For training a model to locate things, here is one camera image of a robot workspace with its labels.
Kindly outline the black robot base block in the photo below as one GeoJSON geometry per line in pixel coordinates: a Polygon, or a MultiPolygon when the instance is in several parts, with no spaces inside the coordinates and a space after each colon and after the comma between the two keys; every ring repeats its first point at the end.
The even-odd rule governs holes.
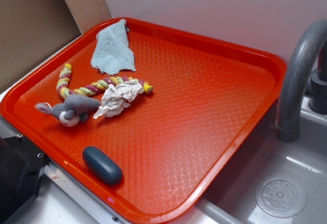
{"type": "Polygon", "coordinates": [[[23,135],[1,138],[1,223],[8,223],[37,198],[47,160],[23,135]]]}

